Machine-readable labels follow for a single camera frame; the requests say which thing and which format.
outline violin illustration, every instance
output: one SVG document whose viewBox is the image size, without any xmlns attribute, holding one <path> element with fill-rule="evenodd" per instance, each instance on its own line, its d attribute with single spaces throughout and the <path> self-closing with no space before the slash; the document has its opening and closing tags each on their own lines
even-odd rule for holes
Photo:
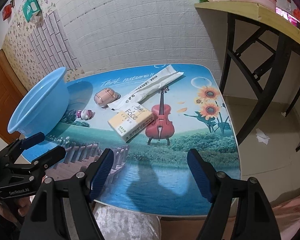
<svg viewBox="0 0 300 240">
<path fill-rule="evenodd" d="M 154 121 L 146 127 L 146 136 L 149 138 L 148 145 L 150 145 L 152 139 L 167 139 L 167 144 L 170 145 L 169 138 L 174 134 L 174 126 L 168 119 L 168 115 L 171 114 L 171 106 L 167 105 L 163 101 L 163 96 L 169 91 L 168 87 L 162 88 L 159 94 L 160 104 L 154 105 L 151 108 L 154 114 Z"/>
</svg>

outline blue plastic basin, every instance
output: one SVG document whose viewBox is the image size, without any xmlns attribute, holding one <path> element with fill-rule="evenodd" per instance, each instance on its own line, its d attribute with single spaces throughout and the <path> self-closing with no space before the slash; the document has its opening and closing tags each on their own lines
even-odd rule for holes
<svg viewBox="0 0 300 240">
<path fill-rule="evenodd" d="M 40 80 L 22 99 L 8 125 L 8 132 L 19 131 L 26 137 L 42 132 L 47 135 L 60 121 L 69 103 L 69 92 L 61 67 Z"/>
</svg>

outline blue gripper pad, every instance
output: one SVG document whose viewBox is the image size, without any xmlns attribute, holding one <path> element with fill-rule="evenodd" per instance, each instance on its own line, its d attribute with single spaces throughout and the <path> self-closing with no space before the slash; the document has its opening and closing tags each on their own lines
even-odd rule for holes
<svg viewBox="0 0 300 240">
<path fill-rule="evenodd" d="M 96 165 L 98 166 L 97 171 L 88 182 L 90 184 L 90 193 L 88 195 L 90 202 L 99 197 L 102 187 L 104 186 L 106 179 L 111 171 L 113 161 L 114 154 L 111 149 L 105 149 L 100 158 L 96 161 Z"/>
<path fill-rule="evenodd" d="M 216 186 L 216 170 L 201 158 L 196 149 L 188 151 L 187 162 L 201 195 L 212 203 L 216 196 L 213 193 Z"/>
</svg>

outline snack wrapper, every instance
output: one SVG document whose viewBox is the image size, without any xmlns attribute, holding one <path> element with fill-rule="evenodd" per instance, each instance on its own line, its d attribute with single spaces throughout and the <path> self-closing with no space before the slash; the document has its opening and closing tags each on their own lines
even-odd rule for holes
<svg viewBox="0 0 300 240">
<path fill-rule="evenodd" d="M 156 92 L 182 75 L 183 72 L 175 71 L 171 65 L 168 65 L 133 91 L 113 103 L 108 104 L 108 106 L 114 111 L 118 111 L 122 108 L 125 109 L 125 105 L 130 102 L 140 102 L 146 96 Z"/>
</svg>

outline floral wallpaper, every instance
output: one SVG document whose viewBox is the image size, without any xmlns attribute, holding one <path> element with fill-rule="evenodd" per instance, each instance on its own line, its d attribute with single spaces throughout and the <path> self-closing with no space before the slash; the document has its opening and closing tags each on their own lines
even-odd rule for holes
<svg viewBox="0 0 300 240">
<path fill-rule="evenodd" d="M 43 14 L 55 10 L 53 0 L 38 0 L 38 2 Z M 12 69 L 28 91 L 46 75 L 44 69 L 35 62 L 26 39 L 34 28 L 35 24 L 26 22 L 20 6 L 16 10 L 2 46 Z"/>
<path fill-rule="evenodd" d="M 66 75 L 64 76 L 64 80 L 66 82 L 69 82 L 71 80 L 75 80 L 78 78 L 82 78 L 84 77 L 84 71 L 83 69 L 76 69 L 76 70 L 70 70 L 66 73 Z"/>
</svg>

